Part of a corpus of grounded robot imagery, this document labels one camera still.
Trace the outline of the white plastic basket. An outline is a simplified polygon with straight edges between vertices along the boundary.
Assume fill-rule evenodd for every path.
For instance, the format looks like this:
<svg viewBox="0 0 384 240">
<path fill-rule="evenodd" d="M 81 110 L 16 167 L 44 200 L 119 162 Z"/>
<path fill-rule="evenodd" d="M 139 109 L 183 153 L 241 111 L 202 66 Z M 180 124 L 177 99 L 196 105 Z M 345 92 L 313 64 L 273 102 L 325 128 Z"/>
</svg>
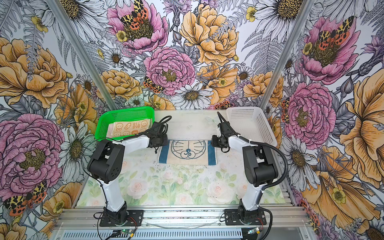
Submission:
<svg viewBox="0 0 384 240">
<path fill-rule="evenodd" d="M 270 124 L 259 107 L 233 107 L 226 110 L 231 127 L 243 137 L 254 142 L 278 146 Z"/>
</svg>

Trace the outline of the blue white patterned towel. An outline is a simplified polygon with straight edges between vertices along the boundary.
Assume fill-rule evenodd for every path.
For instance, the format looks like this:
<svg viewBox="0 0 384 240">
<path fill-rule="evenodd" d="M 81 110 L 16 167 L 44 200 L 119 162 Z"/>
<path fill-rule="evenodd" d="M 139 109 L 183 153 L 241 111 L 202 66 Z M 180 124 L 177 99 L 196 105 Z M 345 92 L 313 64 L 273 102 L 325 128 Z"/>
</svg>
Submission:
<svg viewBox="0 0 384 240">
<path fill-rule="evenodd" d="M 215 148 L 207 140 L 169 140 L 162 147 L 159 164 L 186 166 L 215 166 Z"/>
</svg>

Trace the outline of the orange patterned towel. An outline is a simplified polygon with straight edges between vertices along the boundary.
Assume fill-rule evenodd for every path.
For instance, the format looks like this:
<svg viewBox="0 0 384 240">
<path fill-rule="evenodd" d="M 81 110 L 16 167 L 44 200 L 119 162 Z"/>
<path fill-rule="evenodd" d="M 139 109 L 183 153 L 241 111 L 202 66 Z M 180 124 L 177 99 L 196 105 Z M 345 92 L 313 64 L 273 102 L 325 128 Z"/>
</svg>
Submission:
<svg viewBox="0 0 384 240">
<path fill-rule="evenodd" d="M 126 137 L 142 133 L 150 128 L 151 119 L 137 121 L 120 121 L 109 124 L 107 138 Z"/>
</svg>

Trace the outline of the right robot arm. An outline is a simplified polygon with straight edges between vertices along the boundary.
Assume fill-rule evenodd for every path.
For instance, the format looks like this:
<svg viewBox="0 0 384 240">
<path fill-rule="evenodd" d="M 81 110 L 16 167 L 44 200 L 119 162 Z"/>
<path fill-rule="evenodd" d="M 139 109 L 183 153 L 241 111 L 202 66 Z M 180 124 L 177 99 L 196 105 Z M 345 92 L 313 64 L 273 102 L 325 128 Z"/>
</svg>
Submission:
<svg viewBox="0 0 384 240">
<path fill-rule="evenodd" d="M 243 156 L 244 172 L 248 180 L 247 190 L 240 199 L 237 211 L 228 214 L 227 225 L 264 225 L 267 223 L 265 212 L 260 207 L 264 193 L 263 187 L 269 186 L 278 177 L 278 170 L 272 154 L 273 146 L 253 142 L 237 133 L 226 120 L 218 124 L 220 135 L 213 135 L 211 145 L 223 153 L 236 150 Z"/>
</svg>

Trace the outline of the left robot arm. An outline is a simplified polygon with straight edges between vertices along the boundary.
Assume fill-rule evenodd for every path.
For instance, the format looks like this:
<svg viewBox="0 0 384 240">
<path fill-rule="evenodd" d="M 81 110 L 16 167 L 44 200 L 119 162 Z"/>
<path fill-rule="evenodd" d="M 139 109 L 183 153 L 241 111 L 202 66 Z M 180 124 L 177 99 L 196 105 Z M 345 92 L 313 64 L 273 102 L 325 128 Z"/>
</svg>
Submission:
<svg viewBox="0 0 384 240">
<path fill-rule="evenodd" d="M 167 116 L 160 122 L 154 122 L 148 130 L 118 141 L 109 138 L 98 141 L 87 169 L 101 184 L 106 200 L 102 215 L 105 223 L 122 226 L 130 217 L 118 180 L 124 156 L 146 148 L 158 150 L 160 147 L 167 146 L 170 119 L 171 117 Z"/>
</svg>

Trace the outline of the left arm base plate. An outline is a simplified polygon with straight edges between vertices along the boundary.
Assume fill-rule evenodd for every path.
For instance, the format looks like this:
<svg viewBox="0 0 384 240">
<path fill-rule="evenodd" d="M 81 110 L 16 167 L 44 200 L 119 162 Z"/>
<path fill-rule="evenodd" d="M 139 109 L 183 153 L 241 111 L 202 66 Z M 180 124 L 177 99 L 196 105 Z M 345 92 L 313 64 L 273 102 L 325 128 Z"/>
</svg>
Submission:
<svg viewBox="0 0 384 240">
<path fill-rule="evenodd" d="M 140 227 L 142 225 L 144 211 L 123 210 L 111 212 L 105 210 L 100 221 L 101 227 Z"/>
</svg>

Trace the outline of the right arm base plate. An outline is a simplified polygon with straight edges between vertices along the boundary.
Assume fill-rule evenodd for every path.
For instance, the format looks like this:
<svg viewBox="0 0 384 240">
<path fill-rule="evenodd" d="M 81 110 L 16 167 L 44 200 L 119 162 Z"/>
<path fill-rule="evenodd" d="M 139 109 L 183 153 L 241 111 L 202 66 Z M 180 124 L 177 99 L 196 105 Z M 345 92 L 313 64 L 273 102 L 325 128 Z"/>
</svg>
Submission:
<svg viewBox="0 0 384 240">
<path fill-rule="evenodd" d="M 225 209 L 224 217 L 227 226 L 261 226 L 267 224 L 265 213 L 261 209 L 257 209 L 254 211 Z"/>
</svg>

